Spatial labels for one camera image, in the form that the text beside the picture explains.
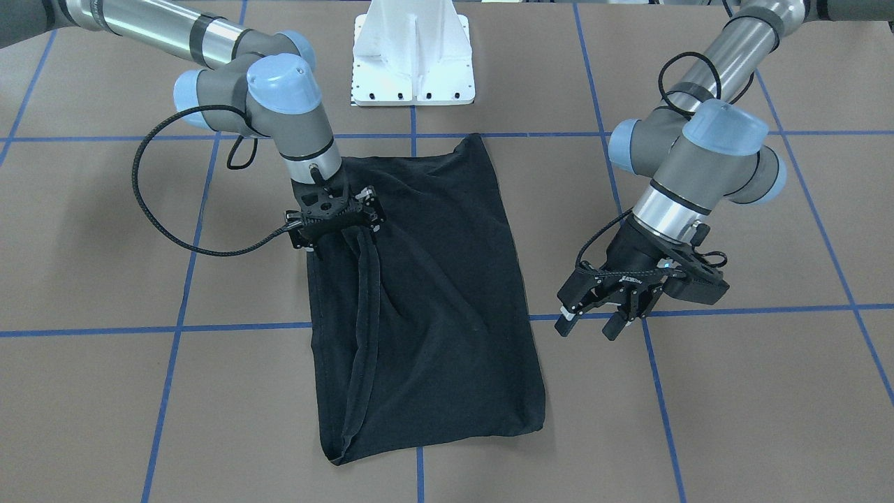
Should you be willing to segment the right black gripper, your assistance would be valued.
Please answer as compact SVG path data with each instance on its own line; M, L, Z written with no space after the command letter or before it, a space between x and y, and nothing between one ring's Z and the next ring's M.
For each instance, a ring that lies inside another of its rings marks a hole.
M386 223L374 186L352 190L345 175L336 175L322 184L291 182L299 210L284 214L286 232L295 249L315 249L329 233L348 227L367 227L377 232Z

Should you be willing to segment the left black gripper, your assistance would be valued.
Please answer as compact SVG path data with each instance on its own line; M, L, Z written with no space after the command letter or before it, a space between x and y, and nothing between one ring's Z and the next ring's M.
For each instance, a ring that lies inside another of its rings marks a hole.
M615 225L620 225L620 229L606 250L606 262L595 267L584 259L584 254ZM633 226L632 214L620 214L579 249L573 270L557 293L561 313L555 330L561 337L568 337L582 315L604 305L614 305L616 312L601 333L607 340L615 341L624 328L651 313L665 279L674 276L675 270L661 257L661 250Z

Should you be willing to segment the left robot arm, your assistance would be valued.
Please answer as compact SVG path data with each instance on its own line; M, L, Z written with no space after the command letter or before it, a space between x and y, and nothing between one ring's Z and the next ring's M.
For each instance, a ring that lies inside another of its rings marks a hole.
M574 270L557 293L556 331L565 337L592 309L613 305L603 327L607 340L652 313L662 296L715 305L729 286L717 262L698 250L720 201L767 203L786 184L786 165L764 145L766 122L735 102L759 64L780 42L815 20L892 20L891 1L743 1L718 37L681 81L657 86L660 104L645 119L628 119L608 140L612 166L645 176L650 184L619 226L595 267L578 252Z

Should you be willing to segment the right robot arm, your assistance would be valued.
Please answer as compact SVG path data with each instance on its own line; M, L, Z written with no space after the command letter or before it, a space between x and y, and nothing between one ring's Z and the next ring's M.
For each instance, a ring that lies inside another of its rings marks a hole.
M315 249L324 235L349 227L377 232L386 220L374 188L349 185L314 75L315 50L300 33L255 31L170 1L2 3L3 47L64 27L133 39L197 64L176 80L176 113L140 141L131 168L138 207L179 247L215 255L213 249L176 238L161 224L143 198L138 171L148 143L182 119L198 128L235 133L233 152L246 139L254 145L272 140L299 204L285 213L284 225L272 238L288 235L295 249Z

